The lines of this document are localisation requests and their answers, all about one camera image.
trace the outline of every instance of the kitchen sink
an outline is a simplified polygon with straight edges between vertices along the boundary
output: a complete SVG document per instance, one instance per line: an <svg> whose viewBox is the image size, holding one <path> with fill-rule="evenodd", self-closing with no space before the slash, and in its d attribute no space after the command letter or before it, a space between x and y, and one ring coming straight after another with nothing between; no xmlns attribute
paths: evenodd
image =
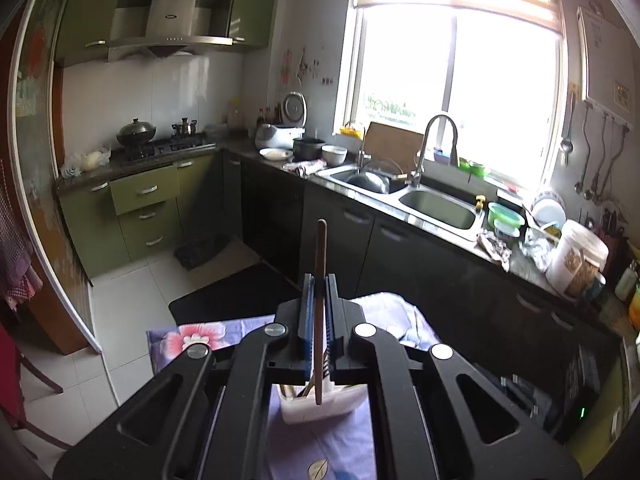
<svg viewBox="0 0 640 480"><path fill-rule="evenodd" d="M444 229L465 240L476 241L484 221L484 211L475 206L420 184L409 187L402 181L391 182L389 194L380 194L348 184L350 176L356 174L355 164L318 171L320 178L370 196L379 202L415 216L433 226Z"/></svg>

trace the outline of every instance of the plate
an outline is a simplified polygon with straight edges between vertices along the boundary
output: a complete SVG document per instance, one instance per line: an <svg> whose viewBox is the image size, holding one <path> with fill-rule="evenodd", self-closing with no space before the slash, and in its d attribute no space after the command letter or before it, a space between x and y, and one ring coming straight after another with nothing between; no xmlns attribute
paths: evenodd
<svg viewBox="0 0 640 480"><path fill-rule="evenodd" d="M275 162L287 160L290 156L293 156L291 150L281 150L280 148L263 148L260 150L260 154L267 160L273 160Z"/></svg>

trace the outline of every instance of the cutting board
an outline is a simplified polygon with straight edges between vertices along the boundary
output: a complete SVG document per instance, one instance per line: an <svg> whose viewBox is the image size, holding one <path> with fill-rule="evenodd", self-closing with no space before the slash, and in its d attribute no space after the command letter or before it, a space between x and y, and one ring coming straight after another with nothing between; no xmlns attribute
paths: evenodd
<svg viewBox="0 0 640 480"><path fill-rule="evenodd" d="M421 134L375 122L369 125L364 141L365 151L373 158L390 158L405 173L415 170L414 156L421 145Z"/></svg>

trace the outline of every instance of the white tiled wall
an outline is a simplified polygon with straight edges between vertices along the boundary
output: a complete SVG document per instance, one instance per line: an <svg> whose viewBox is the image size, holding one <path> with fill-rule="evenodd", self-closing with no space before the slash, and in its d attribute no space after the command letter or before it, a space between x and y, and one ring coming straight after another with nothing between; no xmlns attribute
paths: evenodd
<svg viewBox="0 0 640 480"><path fill-rule="evenodd" d="M241 79L242 55L230 52L69 66L62 91L65 153L116 147L119 129L134 118L151 122L155 139L171 136L171 124L182 117L197 119L199 131L218 124L229 99L240 95Z"/></svg>

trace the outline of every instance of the rice cooker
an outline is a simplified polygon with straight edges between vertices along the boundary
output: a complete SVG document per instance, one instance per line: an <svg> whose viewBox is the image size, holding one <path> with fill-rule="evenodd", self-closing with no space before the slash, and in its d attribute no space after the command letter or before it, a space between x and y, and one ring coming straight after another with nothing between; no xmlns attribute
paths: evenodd
<svg viewBox="0 0 640 480"><path fill-rule="evenodd" d="M282 100L282 124L261 124L255 132L255 147L291 150L293 139L305 133L306 101L299 92L290 92Z"/></svg>

